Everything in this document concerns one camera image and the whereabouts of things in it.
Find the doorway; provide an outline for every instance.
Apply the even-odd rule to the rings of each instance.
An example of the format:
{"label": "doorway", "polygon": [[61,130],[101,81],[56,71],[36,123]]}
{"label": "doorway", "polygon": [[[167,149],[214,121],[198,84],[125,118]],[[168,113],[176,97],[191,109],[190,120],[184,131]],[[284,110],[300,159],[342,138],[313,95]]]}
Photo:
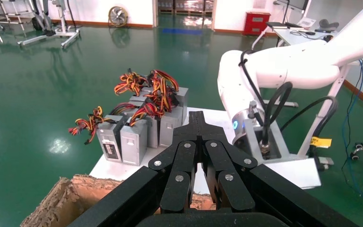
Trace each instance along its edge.
{"label": "doorway", "polygon": [[212,29],[216,0],[153,0],[153,26]]}

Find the blue cable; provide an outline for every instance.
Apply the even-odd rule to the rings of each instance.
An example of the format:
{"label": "blue cable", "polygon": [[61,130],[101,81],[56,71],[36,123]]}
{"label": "blue cable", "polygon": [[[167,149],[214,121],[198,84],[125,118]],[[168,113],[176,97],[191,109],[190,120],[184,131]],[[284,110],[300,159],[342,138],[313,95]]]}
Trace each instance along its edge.
{"label": "blue cable", "polygon": [[357,102],[357,100],[358,100],[358,97],[360,96],[360,92],[361,92],[361,89],[363,88],[363,60],[361,59],[361,60],[359,60],[359,62],[360,62],[360,66],[361,66],[361,70],[360,70],[360,77],[361,77],[361,84],[360,84],[360,88],[359,88],[359,91],[358,91],[358,93],[357,93],[357,95],[355,96],[355,99],[354,99],[354,101],[353,101],[353,104],[351,105],[351,107],[350,107],[350,109],[349,109],[349,111],[348,111],[348,113],[347,113],[347,115],[346,115],[346,118],[345,118],[345,120],[344,120],[344,122],[343,122],[343,125],[342,125],[342,137],[343,137],[343,142],[344,142],[344,145],[345,145],[345,148],[346,148],[346,155],[347,155],[347,163],[348,163],[348,170],[349,170],[349,172],[350,172],[350,176],[351,176],[351,179],[353,180],[353,185],[354,185],[354,188],[355,188],[355,190],[357,191],[357,193],[358,194],[360,194],[360,196],[363,198],[363,192],[361,191],[361,189],[360,189],[360,187],[359,187],[359,185],[358,185],[358,183],[357,183],[357,180],[356,180],[356,178],[355,178],[355,176],[354,176],[354,171],[353,171],[353,167],[352,167],[352,165],[351,165],[351,158],[350,158],[350,156],[349,156],[349,154],[348,154],[348,152],[347,152],[347,148],[348,148],[348,143],[347,143],[347,141],[346,141],[346,137],[345,137],[345,131],[346,131],[346,122],[348,121],[348,117],[349,117],[349,115],[350,115],[350,113],[351,113],[351,111],[353,110],[353,108],[354,108],[354,105],[355,105],[355,103]]}

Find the pallet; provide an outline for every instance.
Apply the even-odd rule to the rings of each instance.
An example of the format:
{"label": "pallet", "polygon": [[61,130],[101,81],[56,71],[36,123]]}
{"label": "pallet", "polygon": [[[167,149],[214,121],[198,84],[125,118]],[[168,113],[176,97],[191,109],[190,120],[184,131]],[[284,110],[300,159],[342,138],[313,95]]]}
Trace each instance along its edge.
{"label": "pallet", "polygon": [[212,16],[212,11],[204,11],[203,15],[211,17]]}
{"label": "pallet", "polygon": [[170,13],[173,14],[174,10],[173,9],[159,9],[160,13]]}
{"label": "pallet", "polygon": [[185,15],[203,15],[203,11],[190,11],[190,10],[175,10],[176,14],[185,14]]}

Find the gray power supply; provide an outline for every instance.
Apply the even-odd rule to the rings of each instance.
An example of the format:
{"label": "gray power supply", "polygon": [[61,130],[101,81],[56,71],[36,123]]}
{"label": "gray power supply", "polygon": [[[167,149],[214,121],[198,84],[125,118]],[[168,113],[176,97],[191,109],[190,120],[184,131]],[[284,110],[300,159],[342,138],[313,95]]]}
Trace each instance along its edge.
{"label": "gray power supply", "polygon": [[[141,89],[142,92],[148,92],[148,93],[152,92],[153,90],[154,90],[153,87],[143,87]],[[184,120],[187,117],[187,98],[188,98],[188,93],[189,93],[189,89],[188,88],[185,88],[185,87],[179,87],[179,91],[176,92],[176,99],[179,102],[179,105],[178,106],[183,107],[183,115],[182,115],[182,121],[181,121],[182,124],[183,124]]]}
{"label": "gray power supply", "polygon": [[141,119],[133,127],[123,126],[120,137],[123,163],[139,166],[147,151],[147,121]]}
{"label": "gray power supply", "polygon": [[181,124],[186,120],[187,117],[187,96],[188,88],[179,87],[179,91],[176,93],[176,99],[179,101],[179,106],[183,107],[183,115],[181,117]]}
{"label": "gray power supply", "polygon": [[102,151],[108,161],[121,162],[121,128],[126,124],[126,116],[106,115],[105,118],[110,118],[116,121],[116,124],[104,122],[98,124],[96,136],[101,144]]}
{"label": "gray power supply", "polygon": [[173,129],[183,125],[182,123],[183,107],[177,106],[172,108],[172,112],[165,112],[161,118],[159,131],[159,146],[167,148],[172,144]]}
{"label": "gray power supply", "polygon": [[139,96],[135,96],[133,95],[131,98],[130,98],[130,101],[134,101],[134,102],[145,102],[148,97],[144,97],[144,95],[149,95],[150,92],[148,91],[140,91],[140,95]]}
{"label": "gray power supply", "polygon": [[[143,102],[130,101],[129,103],[136,105],[138,107],[143,105]],[[137,108],[134,108],[131,110],[126,110],[121,114],[124,114],[128,117],[132,117],[137,110],[138,110]],[[150,116],[146,116],[144,119],[147,121],[147,130],[148,130],[147,146],[150,148],[157,148],[159,146],[159,121],[155,120],[155,118]]]}

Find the computer mouse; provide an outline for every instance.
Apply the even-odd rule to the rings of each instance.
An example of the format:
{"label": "computer mouse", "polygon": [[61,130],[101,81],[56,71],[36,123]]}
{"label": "computer mouse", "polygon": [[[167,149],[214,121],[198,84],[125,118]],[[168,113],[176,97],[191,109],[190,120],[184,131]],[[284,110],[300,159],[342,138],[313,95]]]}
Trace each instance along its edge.
{"label": "computer mouse", "polygon": [[326,42],[329,42],[332,39],[333,39],[333,35],[326,35],[323,37],[323,40],[325,40]]}

